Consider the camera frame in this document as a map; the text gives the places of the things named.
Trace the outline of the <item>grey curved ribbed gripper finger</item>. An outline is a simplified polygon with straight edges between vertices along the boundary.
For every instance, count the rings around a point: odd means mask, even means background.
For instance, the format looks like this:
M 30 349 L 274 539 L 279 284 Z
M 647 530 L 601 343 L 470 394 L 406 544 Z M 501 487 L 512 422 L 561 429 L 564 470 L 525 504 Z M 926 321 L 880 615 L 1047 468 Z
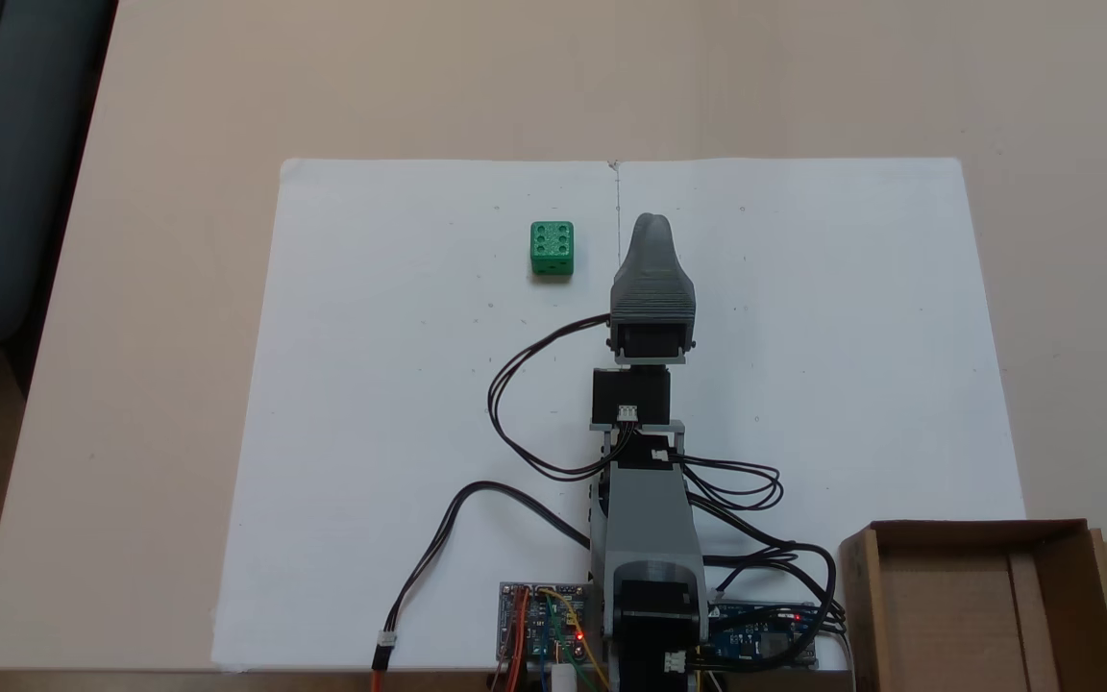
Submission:
M 694 324 L 695 288 L 679 262 L 668 216 L 637 216 L 610 290 L 610 316 L 615 327 Z

